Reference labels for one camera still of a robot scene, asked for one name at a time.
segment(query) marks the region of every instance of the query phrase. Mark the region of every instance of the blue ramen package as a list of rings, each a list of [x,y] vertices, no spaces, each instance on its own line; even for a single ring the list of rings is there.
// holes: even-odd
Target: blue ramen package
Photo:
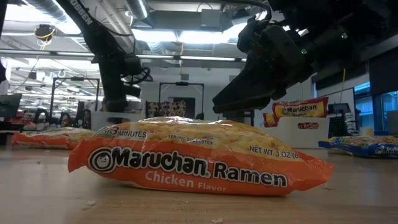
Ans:
[[[395,136],[333,137],[318,145],[352,156],[398,159],[398,138]]]

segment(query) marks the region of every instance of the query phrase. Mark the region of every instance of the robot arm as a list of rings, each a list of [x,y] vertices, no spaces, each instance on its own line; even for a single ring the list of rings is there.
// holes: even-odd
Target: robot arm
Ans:
[[[369,45],[398,33],[395,0],[268,0],[285,20],[248,21],[238,49],[242,72],[213,98],[215,113],[263,109],[331,63],[354,67]],[[290,26],[285,31],[283,26]],[[296,30],[308,29],[301,36]]]
[[[134,54],[127,54],[109,29],[92,17],[80,0],[57,2],[80,28],[85,42],[95,55],[92,62],[99,64],[107,109],[122,112],[127,106],[126,94],[139,96],[141,91],[124,85],[121,75],[138,75],[144,72],[146,78],[149,76],[149,69],[142,68],[140,60]]]

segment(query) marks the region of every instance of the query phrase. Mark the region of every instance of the table surface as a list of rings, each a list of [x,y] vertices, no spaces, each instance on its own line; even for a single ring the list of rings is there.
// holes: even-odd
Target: table surface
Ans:
[[[243,197],[134,189],[87,168],[69,174],[68,151],[3,148],[0,223],[397,223],[397,161],[302,151],[335,165],[327,184]]]

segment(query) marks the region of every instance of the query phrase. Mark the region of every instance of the window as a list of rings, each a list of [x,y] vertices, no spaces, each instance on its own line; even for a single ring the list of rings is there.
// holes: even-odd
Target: window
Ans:
[[[396,91],[385,93],[382,95],[383,103],[383,123],[384,130],[388,131],[387,127],[387,112],[398,110],[398,93]]]
[[[373,100],[370,82],[363,83],[354,88],[355,109],[357,110],[358,128],[374,127]]]

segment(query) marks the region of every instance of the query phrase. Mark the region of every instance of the ramen package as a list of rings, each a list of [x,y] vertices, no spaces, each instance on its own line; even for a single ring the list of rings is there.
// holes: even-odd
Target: ramen package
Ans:
[[[237,195],[308,190],[333,169],[260,129],[181,117],[102,128],[71,152],[69,171],[82,166],[133,187]]]
[[[326,118],[328,97],[311,100],[281,101],[273,104],[272,110],[277,119],[281,117]]]
[[[266,128],[274,128],[278,126],[278,122],[275,120],[275,116],[272,113],[262,114],[264,117],[264,126]]]
[[[72,150],[82,139],[88,139],[94,131],[81,128],[57,128],[41,132],[15,133],[14,145],[41,149]]]
[[[398,159],[398,138],[394,136],[333,137],[318,145],[352,156]]]

